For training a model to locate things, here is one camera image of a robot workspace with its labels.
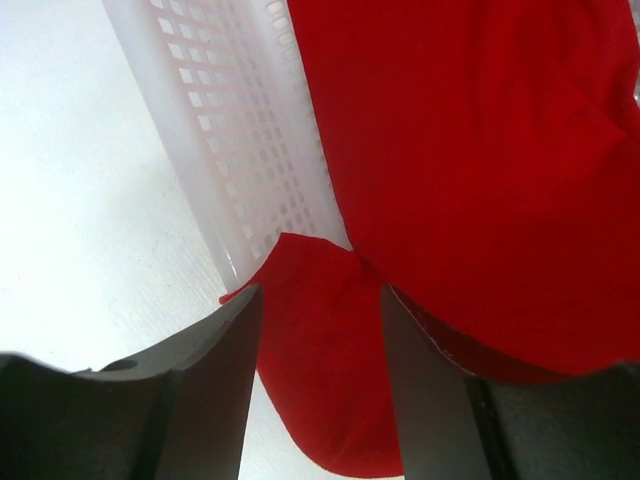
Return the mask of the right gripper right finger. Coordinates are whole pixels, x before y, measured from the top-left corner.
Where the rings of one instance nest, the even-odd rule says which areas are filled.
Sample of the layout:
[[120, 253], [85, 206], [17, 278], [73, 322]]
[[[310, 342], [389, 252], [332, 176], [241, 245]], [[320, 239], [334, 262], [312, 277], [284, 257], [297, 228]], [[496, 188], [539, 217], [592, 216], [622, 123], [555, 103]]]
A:
[[635, 479], [639, 368], [564, 376], [442, 323], [391, 286], [384, 347], [408, 479]]

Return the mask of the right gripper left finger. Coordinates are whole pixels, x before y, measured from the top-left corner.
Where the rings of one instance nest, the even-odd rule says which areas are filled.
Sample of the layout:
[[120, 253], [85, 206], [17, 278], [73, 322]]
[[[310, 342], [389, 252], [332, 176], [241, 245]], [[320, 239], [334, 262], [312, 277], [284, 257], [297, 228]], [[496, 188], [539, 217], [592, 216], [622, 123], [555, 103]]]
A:
[[252, 286], [98, 371], [3, 354], [2, 477], [236, 478], [262, 317], [262, 291]]

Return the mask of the red t shirt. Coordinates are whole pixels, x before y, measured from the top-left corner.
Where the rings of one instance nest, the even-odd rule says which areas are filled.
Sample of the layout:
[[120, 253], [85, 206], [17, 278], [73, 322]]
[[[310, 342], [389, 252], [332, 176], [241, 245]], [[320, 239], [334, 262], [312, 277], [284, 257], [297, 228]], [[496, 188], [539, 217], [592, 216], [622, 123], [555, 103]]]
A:
[[285, 234], [254, 275], [258, 372], [335, 474], [402, 471], [379, 293], [502, 379], [639, 358], [639, 46], [626, 1], [293, 1], [351, 249]]

